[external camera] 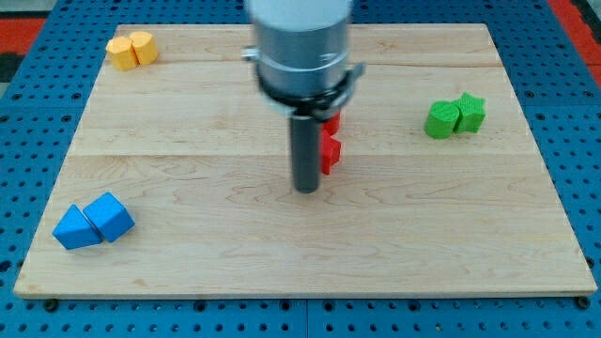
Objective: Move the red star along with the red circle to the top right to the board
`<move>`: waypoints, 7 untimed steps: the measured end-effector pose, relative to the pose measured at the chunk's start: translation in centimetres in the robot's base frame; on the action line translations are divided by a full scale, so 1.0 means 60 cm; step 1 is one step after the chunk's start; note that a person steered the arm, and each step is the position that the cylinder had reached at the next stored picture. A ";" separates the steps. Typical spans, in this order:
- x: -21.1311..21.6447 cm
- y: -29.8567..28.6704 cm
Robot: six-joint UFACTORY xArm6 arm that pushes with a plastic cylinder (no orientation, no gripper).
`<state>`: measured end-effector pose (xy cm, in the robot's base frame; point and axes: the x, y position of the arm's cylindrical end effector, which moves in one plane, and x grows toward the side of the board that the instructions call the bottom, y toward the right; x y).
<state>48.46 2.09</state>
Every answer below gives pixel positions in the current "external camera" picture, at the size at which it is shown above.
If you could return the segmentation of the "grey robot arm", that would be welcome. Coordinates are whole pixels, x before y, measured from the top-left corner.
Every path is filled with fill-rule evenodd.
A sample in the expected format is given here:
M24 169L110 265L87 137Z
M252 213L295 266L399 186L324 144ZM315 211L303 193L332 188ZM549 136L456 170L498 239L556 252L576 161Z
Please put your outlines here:
M330 120L350 100L366 64L348 64L351 0L248 0L261 91L288 116Z

